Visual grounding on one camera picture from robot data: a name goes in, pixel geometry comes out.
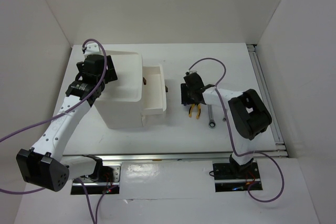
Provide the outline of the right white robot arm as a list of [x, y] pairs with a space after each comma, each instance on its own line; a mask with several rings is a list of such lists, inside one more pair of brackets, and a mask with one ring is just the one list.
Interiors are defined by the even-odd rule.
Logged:
[[205, 85], [196, 72], [187, 72], [181, 84], [183, 105], [219, 106], [226, 118], [233, 153], [229, 157], [229, 172], [242, 177], [253, 162], [259, 135], [272, 123], [272, 118], [262, 99], [254, 89], [244, 92], [218, 89]]

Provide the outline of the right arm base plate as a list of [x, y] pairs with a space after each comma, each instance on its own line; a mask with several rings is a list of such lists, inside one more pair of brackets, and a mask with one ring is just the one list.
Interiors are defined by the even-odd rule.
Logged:
[[209, 175], [214, 178], [216, 193], [247, 191], [249, 186], [250, 191], [263, 190], [256, 162], [239, 174], [232, 171], [230, 163], [213, 163]]

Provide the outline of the white drawer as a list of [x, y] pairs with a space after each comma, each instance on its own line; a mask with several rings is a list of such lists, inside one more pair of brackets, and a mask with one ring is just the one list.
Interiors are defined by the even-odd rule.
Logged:
[[166, 86], [162, 65], [143, 66], [143, 114], [161, 115], [166, 111]]

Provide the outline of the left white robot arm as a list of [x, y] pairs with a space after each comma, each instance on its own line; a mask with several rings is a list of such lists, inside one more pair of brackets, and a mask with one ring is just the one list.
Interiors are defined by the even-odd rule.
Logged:
[[107, 83], [118, 79], [111, 56], [91, 54], [76, 64], [78, 74], [68, 86], [58, 112], [42, 137], [29, 149], [16, 155], [23, 180], [27, 183], [60, 191], [68, 180], [87, 177], [99, 181], [103, 177], [102, 159], [82, 155], [62, 163], [67, 143], [81, 119], [100, 97]]

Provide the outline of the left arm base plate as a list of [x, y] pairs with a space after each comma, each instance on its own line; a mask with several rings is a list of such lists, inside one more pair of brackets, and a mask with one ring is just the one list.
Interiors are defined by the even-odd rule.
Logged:
[[81, 176], [79, 179], [85, 185], [88, 195], [106, 194], [117, 195], [120, 192], [121, 165], [103, 165], [98, 179], [92, 180], [89, 176]]

